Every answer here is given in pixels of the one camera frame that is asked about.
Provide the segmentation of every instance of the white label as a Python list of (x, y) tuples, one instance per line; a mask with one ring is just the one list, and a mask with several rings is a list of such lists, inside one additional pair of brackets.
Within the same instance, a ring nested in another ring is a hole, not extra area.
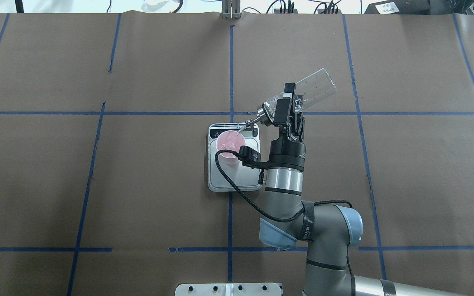
[(394, 2), (388, 2), (384, 4), (378, 4), (375, 5), (376, 9), (380, 14), (389, 14), (389, 13), (395, 13), (395, 12), (400, 12), (400, 9), (396, 6)]

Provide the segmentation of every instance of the digital scale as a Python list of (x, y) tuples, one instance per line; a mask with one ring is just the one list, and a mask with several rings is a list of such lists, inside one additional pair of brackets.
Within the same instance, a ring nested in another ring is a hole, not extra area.
[[(235, 191), (228, 181), (221, 175), (215, 164), (215, 154), (217, 153), (217, 137), (225, 131), (239, 131), (245, 123), (215, 123), (209, 126), (207, 131), (207, 157), (208, 157), (208, 187), (211, 191), (224, 192)], [(257, 124), (246, 128), (242, 133), (246, 140), (246, 146), (260, 151), (259, 127)], [(219, 159), (222, 170), (235, 182), (242, 191), (255, 191), (261, 189), (259, 184), (259, 169), (252, 169), (242, 165), (242, 162), (236, 164), (227, 164)]]

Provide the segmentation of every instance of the black pole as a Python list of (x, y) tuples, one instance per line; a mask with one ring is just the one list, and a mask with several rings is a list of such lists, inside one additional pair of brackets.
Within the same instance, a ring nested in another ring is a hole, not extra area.
[(15, 2), (16, 2), (16, 12), (24, 13), (23, 0), (15, 0)]

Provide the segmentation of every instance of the pink cup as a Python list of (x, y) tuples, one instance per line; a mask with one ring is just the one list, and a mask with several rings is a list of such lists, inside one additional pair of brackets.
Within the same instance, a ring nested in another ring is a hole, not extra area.
[[(242, 134), (239, 134), (236, 131), (225, 131), (217, 137), (215, 146), (217, 151), (227, 149), (239, 152), (241, 146), (246, 146), (246, 140)], [(220, 156), (220, 159), (227, 164), (239, 163), (239, 159), (231, 153), (221, 153)]]

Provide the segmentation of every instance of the paper label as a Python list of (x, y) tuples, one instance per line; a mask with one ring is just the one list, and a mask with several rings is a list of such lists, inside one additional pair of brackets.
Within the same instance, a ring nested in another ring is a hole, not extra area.
[(380, 14), (389, 14), (389, 13), (395, 13), (395, 12), (400, 12), (400, 9), (396, 6), (394, 2), (388, 2), (384, 4), (378, 4), (375, 5), (376, 9)]

